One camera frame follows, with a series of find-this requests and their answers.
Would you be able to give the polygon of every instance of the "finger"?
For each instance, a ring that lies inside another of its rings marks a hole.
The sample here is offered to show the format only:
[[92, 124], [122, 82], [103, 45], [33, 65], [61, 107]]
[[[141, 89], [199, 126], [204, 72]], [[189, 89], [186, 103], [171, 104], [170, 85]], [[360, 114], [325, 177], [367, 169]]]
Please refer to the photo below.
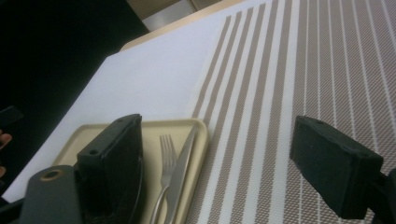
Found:
[[6, 167], [0, 166], [0, 178], [6, 173]]

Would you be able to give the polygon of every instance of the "placemat stripe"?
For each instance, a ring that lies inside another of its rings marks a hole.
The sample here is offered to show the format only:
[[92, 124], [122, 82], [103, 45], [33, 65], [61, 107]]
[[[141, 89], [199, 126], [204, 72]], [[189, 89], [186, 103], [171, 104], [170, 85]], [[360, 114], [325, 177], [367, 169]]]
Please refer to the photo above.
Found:
[[262, 106], [261, 101], [257, 102], [256, 96], [258, 96], [258, 94], [255, 93], [263, 92], [263, 88], [261, 88], [263, 87], [263, 85], [257, 85], [257, 83], [262, 83], [261, 81], [259, 81], [261, 78], [260, 67], [262, 64], [262, 50], [265, 44], [265, 39], [267, 34], [266, 31], [268, 28], [270, 12], [271, 12], [271, 4], [260, 6], [255, 35], [252, 40], [253, 43], [256, 43], [256, 46], [254, 46], [254, 44], [251, 45], [250, 48], [251, 53], [249, 54], [249, 59], [247, 59], [247, 62], [250, 64], [246, 68], [247, 69], [246, 73], [251, 74], [252, 76], [251, 81], [249, 83], [250, 86], [248, 87], [249, 96], [247, 97], [247, 99], [249, 100], [248, 104], [249, 105], [251, 104], [250, 106], [251, 113], [250, 113], [250, 119], [247, 122], [248, 131], [245, 140], [245, 150], [243, 152], [243, 157], [242, 157], [243, 167], [242, 169], [240, 169], [240, 173], [237, 176], [238, 182], [235, 193], [236, 203], [230, 204], [233, 207], [231, 220], [234, 223], [246, 223], [246, 221], [243, 221], [246, 218], [246, 216], [244, 216], [245, 211], [246, 210], [255, 211], [256, 209], [256, 207], [251, 203], [246, 204], [246, 200], [247, 200], [248, 183], [250, 182], [249, 180], [250, 180], [251, 166], [253, 163], [253, 153], [256, 145], [256, 137], [258, 131], [258, 124], [259, 124], [259, 122], [257, 121], [258, 121], [258, 117], [260, 116], [260, 109], [257, 108], [261, 108]]
[[231, 70], [231, 77], [233, 82], [229, 82], [229, 86], [227, 89], [230, 91], [226, 91], [224, 95], [223, 102], [229, 102], [227, 106], [221, 107], [220, 115], [224, 116], [225, 120], [228, 120], [230, 123], [228, 127], [220, 127], [216, 128], [216, 130], [221, 130], [221, 138], [220, 141], [226, 145], [226, 150], [224, 152], [223, 161], [221, 165], [221, 169], [219, 172], [219, 178], [217, 178], [217, 187], [215, 191], [216, 198], [212, 203], [212, 210], [209, 215], [209, 222], [217, 223], [219, 222], [219, 215], [222, 207], [222, 202], [224, 199], [224, 193], [227, 189], [227, 182], [229, 180], [229, 173], [231, 169], [231, 164], [233, 160], [233, 153], [235, 150], [236, 139], [239, 133], [239, 126], [241, 124], [241, 112], [238, 111], [238, 108], [244, 106], [245, 99], [241, 100], [241, 98], [246, 98], [246, 93], [243, 92], [244, 86], [248, 85], [248, 80], [244, 77], [244, 74], [240, 72], [240, 68], [246, 66], [246, 61], [242, 60], [242, 55], [245, 52], [245, 45], [247, 41], [251, 42], [251, 39], [248, 39], [249, 25], [251, 21], [253, 13], [253, 8], [249, 8], [247, 10], [247, 18], [245, 20], [242, 32], [242, 38], [240, 39], [238, 49], [236, 51], [235, 62], [233, 63], [233, 69]]

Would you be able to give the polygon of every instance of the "table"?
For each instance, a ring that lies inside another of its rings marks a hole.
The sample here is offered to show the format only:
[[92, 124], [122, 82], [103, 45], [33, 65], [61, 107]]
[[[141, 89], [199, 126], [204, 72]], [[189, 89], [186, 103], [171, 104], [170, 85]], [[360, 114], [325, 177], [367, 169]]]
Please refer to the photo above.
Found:
[[211, 143], [187, 223], [355, 223], [290, 162], [293, 121], [322, 119], [382, 155], [385, 174], [396, 167], [394, 8], [251, 0], [136, 40], [106, 59], [24, 173], [49, 165], [37, 158], [56, 157], [84, 123], [196, 117]]

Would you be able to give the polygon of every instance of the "cutlery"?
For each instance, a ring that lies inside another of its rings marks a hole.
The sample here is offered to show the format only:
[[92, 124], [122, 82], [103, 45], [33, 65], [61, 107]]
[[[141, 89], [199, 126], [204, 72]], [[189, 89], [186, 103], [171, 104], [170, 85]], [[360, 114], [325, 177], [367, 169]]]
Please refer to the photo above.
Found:
[[181, 191], [183, 190], [184, 179], [191, 157], [192, 143], [195, 137], [196, 125], [194, 125], [181, 149], [177, 160], [175, 171], [172, 174], [168, 192], [166, 193], [167, 212], [165, 224], [171, 224], [175, 221], [178, 203], [180, 201]]
[[158, 197], [157, 203], [155, 204], [154, 210], [151, 215], [150, 224], [157, 223], [160, 206], [163, 203], [163, 196], [168, 190], [169, 183], [171, 181], [172, 173], [175, 170], [177, 155], [172, 142], [172, 138], [169, 134], [161, 135], [161, 152], [163, 155], [163, 176], [161, 177], [161, 185], [163, 189], [161, 190], [160, 196]]

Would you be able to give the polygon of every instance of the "black object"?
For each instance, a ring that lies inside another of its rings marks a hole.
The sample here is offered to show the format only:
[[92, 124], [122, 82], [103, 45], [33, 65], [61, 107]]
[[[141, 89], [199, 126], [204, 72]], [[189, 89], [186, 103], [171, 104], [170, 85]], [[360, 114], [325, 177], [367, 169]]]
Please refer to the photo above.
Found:
[[141, 116], [130, 115], [84, 147], [74, 167], [32, 176], [19, 223], [136, 223], [145, 196]]
[[22, 118], [22, 112], [14, 105], [11, 105], [0, 111], [0, 128], [7, 127]]
[[396, 169], [381, 174], [383, 158], [331, 125], [309, 117], [295, 121], [290, 158], [324, 202], [345, 219], [396, 223]]

